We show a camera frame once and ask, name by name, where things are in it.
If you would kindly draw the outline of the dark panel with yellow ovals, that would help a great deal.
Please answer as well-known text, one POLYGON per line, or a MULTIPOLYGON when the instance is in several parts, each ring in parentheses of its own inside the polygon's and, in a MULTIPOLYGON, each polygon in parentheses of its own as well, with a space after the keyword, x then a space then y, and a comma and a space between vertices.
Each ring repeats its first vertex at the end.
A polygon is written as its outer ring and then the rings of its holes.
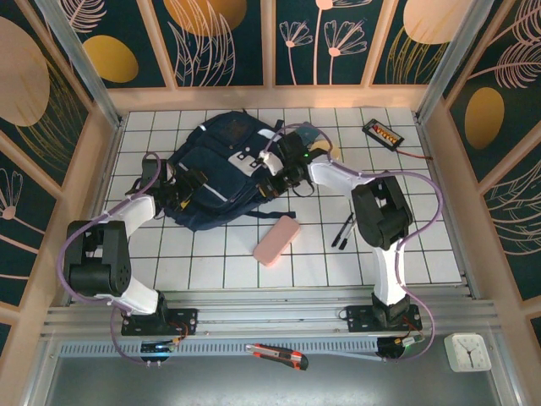
POLYGON ((57 0, 108 89, 165 85, 137 0, 57 0))

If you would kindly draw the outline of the dark panel with fern leaves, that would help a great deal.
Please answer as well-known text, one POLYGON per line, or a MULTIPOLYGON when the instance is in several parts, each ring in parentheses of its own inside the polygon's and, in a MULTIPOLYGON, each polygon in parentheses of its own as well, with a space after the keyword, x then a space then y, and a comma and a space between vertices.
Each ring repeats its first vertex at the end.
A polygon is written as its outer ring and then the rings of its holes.
POLYGON ((514 0, 450 114, 478 181, 541 121, 541 0, 514 0))

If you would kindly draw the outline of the teal notebook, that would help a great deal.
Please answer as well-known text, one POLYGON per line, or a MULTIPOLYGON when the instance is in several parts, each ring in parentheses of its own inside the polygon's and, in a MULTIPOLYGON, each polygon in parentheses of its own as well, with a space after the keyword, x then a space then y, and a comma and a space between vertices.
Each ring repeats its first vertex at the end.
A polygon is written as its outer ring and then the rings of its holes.
POLYGON ((309 127, 306 125, 300 126, 295 129, 295 132, 299 135, 302 144, 310 148, 310 146, 318 139, 320 132, 317 128, 309 127))

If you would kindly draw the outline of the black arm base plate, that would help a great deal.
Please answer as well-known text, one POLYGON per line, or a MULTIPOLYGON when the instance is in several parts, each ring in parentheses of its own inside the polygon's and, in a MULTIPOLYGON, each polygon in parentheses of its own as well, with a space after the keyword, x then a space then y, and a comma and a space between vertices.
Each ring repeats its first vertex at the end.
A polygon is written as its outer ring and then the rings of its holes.
POLYGON ((349 332, 406 332, 410 327, 423 330, 419 308, 415 304, 392 322, 388 322, 384 314, 372 305, 349 305, 345 311, 349 332))
POLYGON ((125 316, 121 334, 125 337, 191 336, 196 333, 198 315, 197 309, 184 308, 125 316))

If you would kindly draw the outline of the aluminium mounting rail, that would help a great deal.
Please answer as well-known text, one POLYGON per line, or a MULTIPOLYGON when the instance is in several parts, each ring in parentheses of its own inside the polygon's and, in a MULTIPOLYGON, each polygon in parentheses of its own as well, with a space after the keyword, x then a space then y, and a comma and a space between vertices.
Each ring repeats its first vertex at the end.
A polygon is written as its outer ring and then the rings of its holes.
MULTIPOLYGON (((413 292, 427 306, 424 330, 435 322, 437 334, 500 332, 502 323, 490 300, 473 299, 465 286, 420 286, 413 292)), ((198 310, 197 337, 330 337, 347 334, 342 309, 368 305, 369 287, 255 288, 167 292, 172 308, 198 310)), ((41 329, 42 340, 109 336, 111 310, 103 304, 52 307, 41 329)))

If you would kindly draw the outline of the small controller board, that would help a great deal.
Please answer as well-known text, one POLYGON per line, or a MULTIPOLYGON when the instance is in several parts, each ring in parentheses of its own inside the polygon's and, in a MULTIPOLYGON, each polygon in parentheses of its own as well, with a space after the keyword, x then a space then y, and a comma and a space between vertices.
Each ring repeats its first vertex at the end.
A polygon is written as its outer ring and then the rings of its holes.
POLYGON ((178 345, 173 341, 142 342, 139 351, 142 354, 170 354, 177 348, 178 345))
POLYGON ((382 359, 400 359, 406 349, 424 341, 424 337, 379 337, 376 354, 382 359))

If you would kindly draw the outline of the dark panel with leaf outlines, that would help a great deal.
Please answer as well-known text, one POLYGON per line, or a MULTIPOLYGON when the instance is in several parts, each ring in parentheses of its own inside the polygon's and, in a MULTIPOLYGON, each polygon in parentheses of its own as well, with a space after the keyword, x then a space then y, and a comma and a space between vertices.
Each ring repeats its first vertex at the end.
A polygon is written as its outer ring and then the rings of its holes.
POLYGON ((541 295, 541 146, 484 194, 523 301, 541 295))
POLYGON ((152 0, 177 87, 264 83, 260 0, 152 0))

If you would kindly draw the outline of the white square alarm clock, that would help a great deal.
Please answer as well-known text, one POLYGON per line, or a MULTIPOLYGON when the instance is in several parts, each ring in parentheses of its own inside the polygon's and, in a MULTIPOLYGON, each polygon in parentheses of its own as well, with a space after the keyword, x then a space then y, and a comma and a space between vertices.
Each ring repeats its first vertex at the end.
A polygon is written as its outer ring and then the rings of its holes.
POLYGON ((485 372, 492 368, 484 338, 474 332, 456 332, 444 339, 451 370, 456 373, 485 372))

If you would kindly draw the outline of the dark panel with peach circle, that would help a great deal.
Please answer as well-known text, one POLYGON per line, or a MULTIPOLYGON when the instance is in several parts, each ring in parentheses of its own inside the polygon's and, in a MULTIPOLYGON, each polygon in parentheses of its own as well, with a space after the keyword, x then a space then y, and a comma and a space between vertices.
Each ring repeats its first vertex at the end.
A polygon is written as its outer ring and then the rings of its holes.
POLYGON ((0 131, 62 185, 87 117, 22 11, 0 4, 0 131))
POLYGON ((397 0, 372 83, 427 85, 468 8, 469 0, 397 0))

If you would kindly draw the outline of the navy blue backpack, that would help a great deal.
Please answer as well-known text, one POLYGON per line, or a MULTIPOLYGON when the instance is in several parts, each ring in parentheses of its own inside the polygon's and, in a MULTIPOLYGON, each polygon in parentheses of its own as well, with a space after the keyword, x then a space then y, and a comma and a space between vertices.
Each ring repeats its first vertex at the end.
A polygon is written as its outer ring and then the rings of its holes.
MULTIPOLYGON (((169 158, 176 169, 200 170, 208 181, 195 192, 184 211, 162 210, 176 224, 193 232, 223 226, 238 217, 279 219, 284 211, 259 211, 277 197, 263 197, 258 186, 271 177, 270 171, 256 162, 260 151, 268 145, 277 154, 277 131, 284 125, 279 119, 269 125, 245 111, 216 115, 195 128, 185 142, 169 158)), ((129 190, 131 195, 141 188, 141 177, 129 190)))

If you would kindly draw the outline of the aluminium frame post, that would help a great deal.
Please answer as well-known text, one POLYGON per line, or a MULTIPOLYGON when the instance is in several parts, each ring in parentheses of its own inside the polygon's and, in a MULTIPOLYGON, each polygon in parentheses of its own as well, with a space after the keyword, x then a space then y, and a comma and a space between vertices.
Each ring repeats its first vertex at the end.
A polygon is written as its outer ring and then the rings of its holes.
POLYGON ((57 0, 35 0, 36 6, 40 9, 46 22, 52 28, 52 32, 60 42, 63 50, 73 62, 75 70, 79 73, 86 88, 94 97, 97 106, 104 113, 108 123, 119 129, 122 117, 115 108, 111 97, 107 93, 103 81, 92 66, 82 43, 77 34, 69 25, 69 22, 61 10, 57 0))
POLYGON ((443 91, 451 81, 466 53, 471 48, 475 36, 487 19, 494 0, 473 0, 464 19, 458 27, 450 45, 429 82, 428 89, 416 111, 417 124, 424 125, 434 111, 443 91))

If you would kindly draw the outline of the black charger with red connectors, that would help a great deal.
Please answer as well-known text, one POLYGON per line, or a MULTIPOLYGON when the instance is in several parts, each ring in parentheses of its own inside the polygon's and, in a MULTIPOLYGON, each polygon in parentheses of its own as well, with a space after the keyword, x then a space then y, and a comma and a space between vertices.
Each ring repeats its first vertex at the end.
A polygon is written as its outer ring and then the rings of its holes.
POLYGON ((395 151, 404 141, 404 138, 386 127, 377 119, 369 120, 363 127, 363 132, 390 151, 395 151))

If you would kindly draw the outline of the red and black utility knife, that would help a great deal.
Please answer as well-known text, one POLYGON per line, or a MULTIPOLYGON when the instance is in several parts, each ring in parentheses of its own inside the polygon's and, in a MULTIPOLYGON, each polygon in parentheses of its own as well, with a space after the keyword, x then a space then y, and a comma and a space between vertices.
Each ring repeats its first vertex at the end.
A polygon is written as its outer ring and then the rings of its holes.
POLYGON ((255 357, 277 362, 294 370, 307 370, 309 367, 308 358, 290 348, 255 343, 246 344, 245 350, 255 357))

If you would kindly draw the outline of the dark panel with pink flowers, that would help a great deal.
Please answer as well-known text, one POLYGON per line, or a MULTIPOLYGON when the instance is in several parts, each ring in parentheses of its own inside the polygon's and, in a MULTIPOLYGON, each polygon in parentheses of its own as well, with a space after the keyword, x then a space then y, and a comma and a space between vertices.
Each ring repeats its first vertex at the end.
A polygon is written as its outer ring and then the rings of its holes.
POLYGON ((57 200, 30 176, 0 130, 0 303, 20 307, 52 265, 48 226, 57 200))
POLYGON ((361 83, 384 0, 276 0, 276 85, 361 83))

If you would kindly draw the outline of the pink pencil case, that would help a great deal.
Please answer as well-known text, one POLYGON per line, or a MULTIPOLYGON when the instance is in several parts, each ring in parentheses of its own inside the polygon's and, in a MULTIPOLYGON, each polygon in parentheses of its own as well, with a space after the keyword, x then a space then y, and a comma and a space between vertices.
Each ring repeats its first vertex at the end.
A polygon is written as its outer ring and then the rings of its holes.
POLYGON ((297 237, 300 228, 297 221, 282 216, 256 245, 253 257, 263 266, 274 265, 287 246, 297 237))

